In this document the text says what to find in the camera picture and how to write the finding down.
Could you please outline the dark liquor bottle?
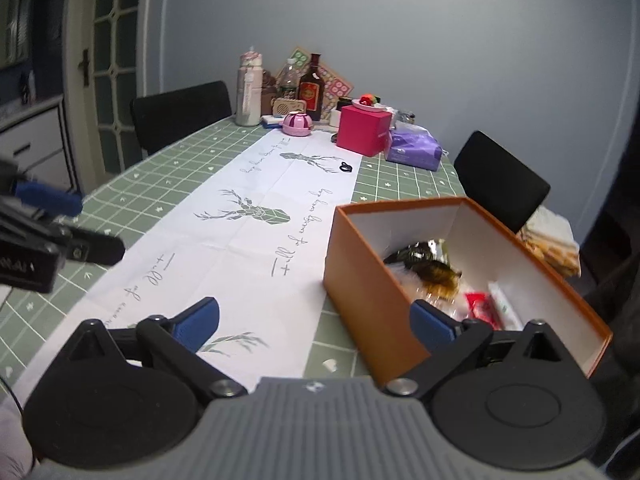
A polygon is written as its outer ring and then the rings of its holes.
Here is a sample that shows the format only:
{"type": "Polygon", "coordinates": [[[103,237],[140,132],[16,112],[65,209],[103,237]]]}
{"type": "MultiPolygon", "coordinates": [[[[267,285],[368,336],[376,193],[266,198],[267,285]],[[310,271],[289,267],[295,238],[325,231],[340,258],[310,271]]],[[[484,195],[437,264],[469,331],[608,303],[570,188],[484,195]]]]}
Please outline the dark liquor bottle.
{"type": "Polygon", "coordinates": [[[322,113],[324,80],[319,72],[320,55],[313,53],[306,73],[299,79],[297,99],[305,102],[306,113],[318,122],[322,113]]]}

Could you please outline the pink round container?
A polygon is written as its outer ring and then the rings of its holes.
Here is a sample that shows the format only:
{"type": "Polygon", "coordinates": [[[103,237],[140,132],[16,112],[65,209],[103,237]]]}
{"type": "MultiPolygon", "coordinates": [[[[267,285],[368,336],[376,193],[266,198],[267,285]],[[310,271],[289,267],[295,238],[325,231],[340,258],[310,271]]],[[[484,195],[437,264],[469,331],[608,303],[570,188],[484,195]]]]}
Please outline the pink round container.
{"type": "Polygon", "coordinates": [[[309,115],[303,112],[292,112],[283,118],[281,125],[282,132],[287,136],[310,136],[314,122],[309,115]]]}

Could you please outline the glass panel door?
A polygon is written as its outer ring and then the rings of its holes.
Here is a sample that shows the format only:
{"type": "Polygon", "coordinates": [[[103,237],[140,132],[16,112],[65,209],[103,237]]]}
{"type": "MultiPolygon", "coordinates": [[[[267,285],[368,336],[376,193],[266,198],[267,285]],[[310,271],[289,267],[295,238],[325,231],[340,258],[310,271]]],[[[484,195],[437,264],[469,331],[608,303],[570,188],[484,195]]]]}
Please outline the glass panel door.
{"type": "Polygon", "coordinates": [[[137,96],[139,2],[65,1],[65,105],[86,190],[143,158],[130,114],[137,96]]]}

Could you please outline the small beige radio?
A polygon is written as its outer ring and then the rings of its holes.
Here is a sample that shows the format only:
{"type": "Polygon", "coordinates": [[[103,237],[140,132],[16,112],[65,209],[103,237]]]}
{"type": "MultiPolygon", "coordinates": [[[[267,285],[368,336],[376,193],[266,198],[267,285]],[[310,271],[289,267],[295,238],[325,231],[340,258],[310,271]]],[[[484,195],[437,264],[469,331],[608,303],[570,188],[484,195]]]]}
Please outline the small beige radio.
{"type": "Polygon", "coordinates": [[[272,101],[272,114],[277,117],[284,117],[292,113],[305,113],[306,103],[303,100],[275,98],[272,101]]]}

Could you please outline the red wafer snack packet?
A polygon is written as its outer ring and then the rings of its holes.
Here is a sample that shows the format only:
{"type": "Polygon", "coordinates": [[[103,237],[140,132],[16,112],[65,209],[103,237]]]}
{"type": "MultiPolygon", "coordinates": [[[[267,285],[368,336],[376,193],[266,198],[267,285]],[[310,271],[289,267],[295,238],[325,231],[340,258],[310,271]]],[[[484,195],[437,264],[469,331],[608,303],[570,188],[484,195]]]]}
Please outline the red wafer snack packet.
{"type": "Polygon", "coordinates": [[[499,315],[486,292],[466,292],[464,298],[469,306],[469,318],[489,324],[494,330],[502,330],[499,315]]]}

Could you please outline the black dark snack packet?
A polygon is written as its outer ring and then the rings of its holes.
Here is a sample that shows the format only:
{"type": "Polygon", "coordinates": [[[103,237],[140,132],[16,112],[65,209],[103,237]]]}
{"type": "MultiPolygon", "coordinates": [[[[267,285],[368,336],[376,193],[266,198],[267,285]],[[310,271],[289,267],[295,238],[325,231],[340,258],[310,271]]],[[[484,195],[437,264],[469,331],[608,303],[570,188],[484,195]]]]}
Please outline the black dark snack packet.
{"type": "Polygon", "coordinates": [[[409,244],[392,252],[383,260],[385,264],[403,263],[407,268],[425,261],[449,264],[448,249],[443,238],[431,238],[424,242],[409,244]]]}

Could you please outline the black chair right side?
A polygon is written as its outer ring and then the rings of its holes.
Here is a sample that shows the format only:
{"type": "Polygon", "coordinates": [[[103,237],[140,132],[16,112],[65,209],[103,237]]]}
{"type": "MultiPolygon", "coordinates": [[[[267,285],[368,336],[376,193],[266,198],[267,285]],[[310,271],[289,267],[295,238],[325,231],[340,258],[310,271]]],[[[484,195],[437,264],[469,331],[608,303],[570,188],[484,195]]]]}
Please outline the black chair right side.
{"type": "Polygon", "coordinates": [[[500,144],[474,131],[454,160],[466,196],[517,233],[551,186],[500,144]]]}

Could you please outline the white printed table runner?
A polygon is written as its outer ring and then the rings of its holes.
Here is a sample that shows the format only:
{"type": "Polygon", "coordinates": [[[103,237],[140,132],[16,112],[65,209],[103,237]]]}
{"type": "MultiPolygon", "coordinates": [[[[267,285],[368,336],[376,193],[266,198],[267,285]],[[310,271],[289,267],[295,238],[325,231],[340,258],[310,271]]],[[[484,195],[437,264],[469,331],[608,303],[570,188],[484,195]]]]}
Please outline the white printed table runner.
{"type": "Polygon", "coordinates": [[[334,210],[349,202],[345,176],[361,160],[354,155],[329,177],[309,169],[287,174],[277,158],[257,174],[232,162],[230,176],[246,186],[238,209],[222,208],[224,180],[211,178],[190,205],[157,223],[152,240],[107,266],[46,342],[27,394],[82,320],[125,328],[208,296],[219,304],[220,321],[203,358],[247,387],[265,376],[302,376],[326,301],[321,281],[334,210]]]}

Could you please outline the purple tissue pack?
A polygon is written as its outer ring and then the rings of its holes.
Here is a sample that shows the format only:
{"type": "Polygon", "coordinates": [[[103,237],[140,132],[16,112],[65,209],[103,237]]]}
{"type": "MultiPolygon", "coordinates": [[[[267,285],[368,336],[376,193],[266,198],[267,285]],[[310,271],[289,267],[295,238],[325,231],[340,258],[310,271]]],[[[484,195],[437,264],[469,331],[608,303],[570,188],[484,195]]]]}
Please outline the purple tissue pack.
{"type": "Polygon", "coordinates": [[[385,159],[388,162],[436,171],[442,160],[442,147],[427,130],[390,130],[385,159]]]}

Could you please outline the magenta gift box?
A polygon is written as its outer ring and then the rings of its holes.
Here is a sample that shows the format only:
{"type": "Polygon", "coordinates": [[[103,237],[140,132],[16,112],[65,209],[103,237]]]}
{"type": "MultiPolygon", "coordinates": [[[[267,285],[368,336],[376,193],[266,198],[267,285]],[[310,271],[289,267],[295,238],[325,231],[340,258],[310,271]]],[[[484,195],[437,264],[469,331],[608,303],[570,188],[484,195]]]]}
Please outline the magenta gift box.
{"type": "Polygon", "coordinates": [[[393,114],[369,112],[349,105],[342,108],[337,130],[339,148],[373,157],[385,150],[393,114]]]}

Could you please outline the folded striped cloth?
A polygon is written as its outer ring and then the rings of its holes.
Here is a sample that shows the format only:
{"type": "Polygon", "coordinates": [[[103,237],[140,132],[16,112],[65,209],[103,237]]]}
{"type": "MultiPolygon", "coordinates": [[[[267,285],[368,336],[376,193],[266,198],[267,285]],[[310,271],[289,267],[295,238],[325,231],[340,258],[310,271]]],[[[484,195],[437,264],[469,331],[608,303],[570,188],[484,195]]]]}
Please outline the folded striped cloth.
{"type": "Polygon", "coordinates": [[[518,231],[518,238],[563,278],[582,275],[579,244],[570,222],[559,214],[540,205],[518,231]]]}

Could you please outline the brown biscuit snack packet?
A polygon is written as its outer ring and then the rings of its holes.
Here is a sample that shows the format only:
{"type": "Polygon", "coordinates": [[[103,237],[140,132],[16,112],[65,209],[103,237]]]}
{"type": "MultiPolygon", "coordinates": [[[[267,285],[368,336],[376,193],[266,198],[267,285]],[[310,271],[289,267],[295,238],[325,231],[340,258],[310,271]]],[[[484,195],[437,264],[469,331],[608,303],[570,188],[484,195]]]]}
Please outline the brown biscuit snack packet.
{"type": "Polygon", "coordinates": [[[447,300],[457,296],[462,273],[448,264],[425,261],[416,264],[412,270],[420,278],[423,288],[429,294],[447,300]]]}

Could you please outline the colourful game board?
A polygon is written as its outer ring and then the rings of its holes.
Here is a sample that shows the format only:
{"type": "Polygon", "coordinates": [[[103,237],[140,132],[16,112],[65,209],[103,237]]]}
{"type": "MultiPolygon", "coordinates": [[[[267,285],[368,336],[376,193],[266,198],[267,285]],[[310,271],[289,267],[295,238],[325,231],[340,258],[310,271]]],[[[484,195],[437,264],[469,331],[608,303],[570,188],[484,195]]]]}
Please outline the colourful game board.
{"type": "MultiPolygon", "coordinates": [[[[299,76],[306,73],[312,53],[302,47],[295,47],[290,58],[296,58],[296,70],[299,76]]],[[[355,86],[341,74],[337,73],[329,65],[320,60],[319,72],[324,80],[324,92],[322,101],[322,113],[320,120],[327,122],[330,110],[337,106],[338,100],[352,95],[355,86]]]]}

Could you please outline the silver white snack packet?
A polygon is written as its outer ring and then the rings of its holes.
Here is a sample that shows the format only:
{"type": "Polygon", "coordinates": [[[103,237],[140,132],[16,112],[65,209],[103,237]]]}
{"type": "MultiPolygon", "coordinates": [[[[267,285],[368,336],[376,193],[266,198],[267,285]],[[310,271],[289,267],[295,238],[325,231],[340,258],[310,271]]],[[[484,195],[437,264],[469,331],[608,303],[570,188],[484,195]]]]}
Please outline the silver white snack packet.
{"type": "Polygon", "coordinates": [[[502,328],[504,330],[513,330],[514,332],[522,330],[524,324],[501,287],[496,282],[489,282],[488,290],[502,328]]]}

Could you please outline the black chair left side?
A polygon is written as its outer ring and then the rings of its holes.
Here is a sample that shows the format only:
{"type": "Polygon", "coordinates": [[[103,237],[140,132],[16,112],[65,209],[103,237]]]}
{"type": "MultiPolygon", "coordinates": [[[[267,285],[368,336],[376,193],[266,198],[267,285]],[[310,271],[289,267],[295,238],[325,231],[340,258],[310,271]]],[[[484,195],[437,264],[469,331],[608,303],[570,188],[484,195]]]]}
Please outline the black chair left side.
{"type": "Polygon", "coordinates": [[[137,140],[148,155],[232,115],[222,80],[135,98],[129,107],[137,140]]]}

